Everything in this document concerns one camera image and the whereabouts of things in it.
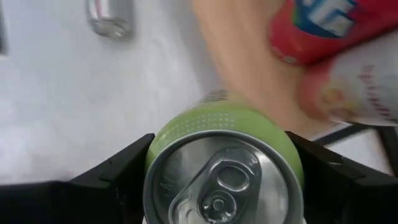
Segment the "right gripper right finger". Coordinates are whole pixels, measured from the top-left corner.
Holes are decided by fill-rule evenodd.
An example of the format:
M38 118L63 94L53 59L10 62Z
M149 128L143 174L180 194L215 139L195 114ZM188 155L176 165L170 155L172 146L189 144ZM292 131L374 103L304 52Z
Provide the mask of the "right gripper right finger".
M304 173L307 224L398 224L398 178L292 132Z

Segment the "silver Diet Coke can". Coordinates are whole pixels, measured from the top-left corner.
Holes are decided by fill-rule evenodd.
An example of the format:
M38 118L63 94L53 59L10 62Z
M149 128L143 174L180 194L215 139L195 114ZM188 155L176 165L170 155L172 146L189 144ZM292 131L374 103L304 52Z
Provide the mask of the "silver Diet Coke can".
M91 30L112 39L132 34L132 0L85 0L85 12Z

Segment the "silver and orange sparkling can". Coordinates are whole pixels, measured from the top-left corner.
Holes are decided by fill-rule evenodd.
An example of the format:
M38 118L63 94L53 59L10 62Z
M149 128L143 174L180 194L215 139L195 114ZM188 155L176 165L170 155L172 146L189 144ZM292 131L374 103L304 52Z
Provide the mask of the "silver and orange sparkling can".
M298 103L322 121L398 126L398 29L308 67Z

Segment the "green soda can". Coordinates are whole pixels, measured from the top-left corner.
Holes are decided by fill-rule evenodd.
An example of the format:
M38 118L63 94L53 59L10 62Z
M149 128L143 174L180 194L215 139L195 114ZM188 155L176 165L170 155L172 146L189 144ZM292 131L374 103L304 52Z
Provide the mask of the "green soda can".
M146 159L147 224L306 224L288 135L226 90L169 121Z

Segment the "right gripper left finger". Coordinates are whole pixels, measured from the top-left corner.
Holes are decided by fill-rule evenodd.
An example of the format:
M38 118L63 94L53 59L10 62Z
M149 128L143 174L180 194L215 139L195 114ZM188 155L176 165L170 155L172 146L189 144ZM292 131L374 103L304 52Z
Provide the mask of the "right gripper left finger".
M0 224L142 224L146 134L68 181L0 185Z

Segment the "wooden shelf with black legs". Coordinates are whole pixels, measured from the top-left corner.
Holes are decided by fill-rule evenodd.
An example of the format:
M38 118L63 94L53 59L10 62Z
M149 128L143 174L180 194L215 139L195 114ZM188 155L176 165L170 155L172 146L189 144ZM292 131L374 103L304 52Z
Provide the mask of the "wooden shelf with black legs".
M222 82L273 123L372 169L398 177L398 130L309 118L297 88L304 69L279 60L269 23L285 0L190 0Z

